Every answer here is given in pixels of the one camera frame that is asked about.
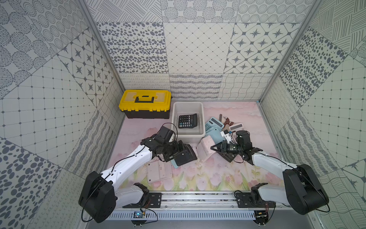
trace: patterned wall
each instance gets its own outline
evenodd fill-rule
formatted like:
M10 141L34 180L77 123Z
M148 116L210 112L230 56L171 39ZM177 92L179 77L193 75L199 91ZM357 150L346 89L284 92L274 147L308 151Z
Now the patterned wall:
M325 0L262 102L286 159L327 191L327 228L366 226L365 42L366 1Z
M74 0L0 12L0 227L72 228L122 124L122 90Z
M86 2L126 89L258 100L313 0Z

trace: black calculator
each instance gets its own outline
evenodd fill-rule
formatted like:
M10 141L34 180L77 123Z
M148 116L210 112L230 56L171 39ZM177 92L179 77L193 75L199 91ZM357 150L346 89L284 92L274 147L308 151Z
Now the black calculator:
M197 114L193 115L180 115L179 116L179 128L194 128L197 126Z

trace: toolbox handle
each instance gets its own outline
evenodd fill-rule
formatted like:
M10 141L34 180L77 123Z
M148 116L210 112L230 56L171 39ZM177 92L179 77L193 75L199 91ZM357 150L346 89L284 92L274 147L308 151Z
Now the toolbox handle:
M148 95L143 95L141 97L141 100L138 96L136 96L135 103L153 103L154 102L154 96L150 97Z

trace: black toolbox base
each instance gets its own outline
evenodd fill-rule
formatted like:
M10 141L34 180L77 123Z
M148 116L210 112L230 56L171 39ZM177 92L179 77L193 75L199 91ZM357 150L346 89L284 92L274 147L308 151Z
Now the black toolbox base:
M163 118L169 119L168 111L123 111L128 118Z

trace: yellow toolbox lid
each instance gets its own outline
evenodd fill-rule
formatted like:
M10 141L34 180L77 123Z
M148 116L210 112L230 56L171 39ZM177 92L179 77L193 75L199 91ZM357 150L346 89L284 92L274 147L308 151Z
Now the yellow toolbox lid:
M119 108L121 111L168 111L172 94L163 90L126 90Z

